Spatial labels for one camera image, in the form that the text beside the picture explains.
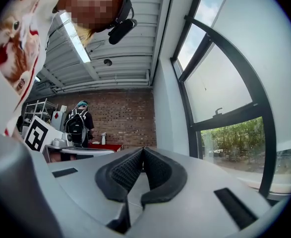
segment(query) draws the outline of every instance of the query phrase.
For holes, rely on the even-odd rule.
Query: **glass pane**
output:
[[[204,38],[205,32],[195,25],[191,25],[187,37],[184,41],[183,46],[180,49],[178,55],[178,61],[182,67],[182,70],[185,70],[190,59],[194,55],[196,49],[198,48],[201,40]]]
[[[201,131],[203,159],[259,188],[263,176],[265,136],[262,118]]]
[[[201,0],[195,14],[195,19],[212,26],[224,0]]]
[[[275,174],[270,191],[278,194],[291,193],[291,149],[277,152]]]
[[[185,81],[194,122],[211,119],[251,103],[249,92],[226,55],[216,46]]]
[[[253,66],[274,114],[277,152],[291,151],[291,23],[287,15],[275,0],[226,0],[214,29]],[[280,166],[271,188],[276,193],[291,191],[291,159],[285,158],[278,153]]]

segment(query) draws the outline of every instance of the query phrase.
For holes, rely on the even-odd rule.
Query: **window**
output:
[[[183,71],[186,69],[190,59],[193,57],[204,35],[205,32],[203,30],[195,25],[191,25],[185,42],[181,47],[177,57]]]
[[[259,188],[265,159],[262,118],[201,131],[203,159]]]
[[[275,174],[270,188],[272,193],[291,193],[291,149],[277,152]]]
[[[225,114],[252,102],[234,65],[214,44],[185,81],[194,122]]]
[[[201,0],[195,14],[195,19],[212,26],[224,0]]]

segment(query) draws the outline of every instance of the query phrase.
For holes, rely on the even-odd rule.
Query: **sky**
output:
[[[195,14],[195,19],[211,26],[223,0],[201,0]],[[187,38],[179,52],[178,60],[183,68],[186,68],[191,57],[198,48],[205,32],[195,25],[191,25]]]

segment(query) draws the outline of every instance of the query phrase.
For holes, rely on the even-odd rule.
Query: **window frame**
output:
[[[171,63],[174,68],[185,111],[189,142],[189,155],[194,158],[203,159],[201,139],[202,130],[229,126],[252,120],[257,117],[262,117],[265,134],[265,164],[259,193],[264,197],[267,197],[269,195],[270,187],[273,181],[277,159],[275,125],[268,97],[255,70],[244,57],[244,55],[220,33],[203,24],[202,22],[194,19],[194,15],[198,9],[200,1],[201,0],[193,0],[188,15],[184,17],[185,24],[175,52],[171,57]],[[180,64],[177,57],[192,24],[205,31],[206,34],[196,49],[193,57],[189,61],[187,67],[182,71],[179,67]],[[251,96],[252,103],[223,114],[220,117],[194,123],[184,83],[195,70],[212,43],[215,43],[221,49],[221,51],[228,57],[228,59],[240,74]]]

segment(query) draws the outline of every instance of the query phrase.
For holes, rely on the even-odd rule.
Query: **corrugated metal ceiling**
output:
[[[47,95],[47,89],[43,93],[37,90],[44,82],[50,86],[52,94],[65,92],[64,87],[73,92],[149,85],[152,63],[156,62],[153,61],[153,53],[157,46],[156,36],[162,0],[131,2],[137,26],[116,45],[111,45],[108,41],[109,30],[95,34],[93,41],[86,47],[91,62],[83,64],[65,29],[62,27],[57,30],[50,38],[46,62],[38,75],[41,82],[34,84],[29,99]],[[56,16],[50,33],[59,26],[61,19]],[[110,59],[112,65],[105,65],[105,59]]]

